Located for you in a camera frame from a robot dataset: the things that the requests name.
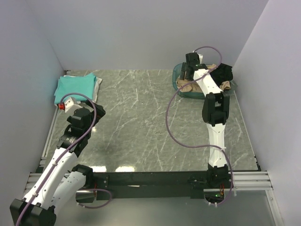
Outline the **tan t shirt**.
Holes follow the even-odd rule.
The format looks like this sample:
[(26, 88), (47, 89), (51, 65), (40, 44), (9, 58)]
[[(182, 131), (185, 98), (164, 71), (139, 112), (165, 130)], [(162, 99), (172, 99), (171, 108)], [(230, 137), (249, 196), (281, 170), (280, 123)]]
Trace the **tan t shirt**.
[[(231, 90), (230, 81), (223, 82), (222, 85), (219, 86), (219, 88), (223, 91)], [(180, 91), (181, 92), (202, 93), (202, 90), (201, 90), (200, 86), (196, 82), (187, 85), (186, 87), (182, 88)]]

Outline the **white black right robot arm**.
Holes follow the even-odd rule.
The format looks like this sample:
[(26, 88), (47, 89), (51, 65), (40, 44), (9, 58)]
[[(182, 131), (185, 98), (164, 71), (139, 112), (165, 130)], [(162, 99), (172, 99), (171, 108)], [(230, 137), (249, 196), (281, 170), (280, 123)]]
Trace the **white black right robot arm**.
[(186, 54), (182, 64), (181, 79), (195, 80), (205, 99), (202, 118), (209, 134), (210, 154), (206, 182), (212, 188), (226, 184), (230, 179), (229, 159), (225, 155), (225, 126), (229, 117), (230, 97), (215, 83), (208, 67), (202, 63), (203, 56), (196, 52)]

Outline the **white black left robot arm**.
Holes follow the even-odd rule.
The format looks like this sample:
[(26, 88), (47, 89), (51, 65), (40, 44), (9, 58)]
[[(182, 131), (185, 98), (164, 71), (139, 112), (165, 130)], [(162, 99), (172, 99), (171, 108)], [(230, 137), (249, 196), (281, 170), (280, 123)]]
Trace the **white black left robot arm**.
[(80, 190), (87, 190), (95, 196), (96, 182), (93, 169), (75, 165), (79, 155), (88, 144), (91, 129), (105, 116), (101, 105), (86, 102), (93, 111), (72, 104), (67, 100), (60, 107), (73, 115), (56, 150), (38, 181), (21, 199), (14, 199), (9, 207), (16, 226), (53, 226), (58, 212)]

